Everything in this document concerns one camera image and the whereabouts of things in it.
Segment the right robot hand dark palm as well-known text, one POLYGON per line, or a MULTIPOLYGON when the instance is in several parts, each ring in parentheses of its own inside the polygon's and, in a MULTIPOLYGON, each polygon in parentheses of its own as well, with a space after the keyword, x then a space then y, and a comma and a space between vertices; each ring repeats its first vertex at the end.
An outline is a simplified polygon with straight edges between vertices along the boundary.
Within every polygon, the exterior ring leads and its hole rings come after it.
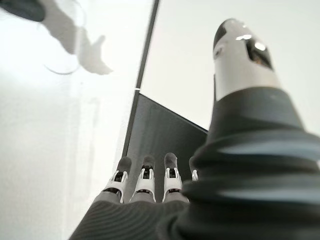
POLYGON ((214 104, 205 144, 182 181, 164 158, 164 196, 155 202, 146 157, 129 203, 130 159, 71 235, 73 240, 317 240, 320 139, 308 133, 273 68, 268 48, 237 19, 213 42, 214 104))

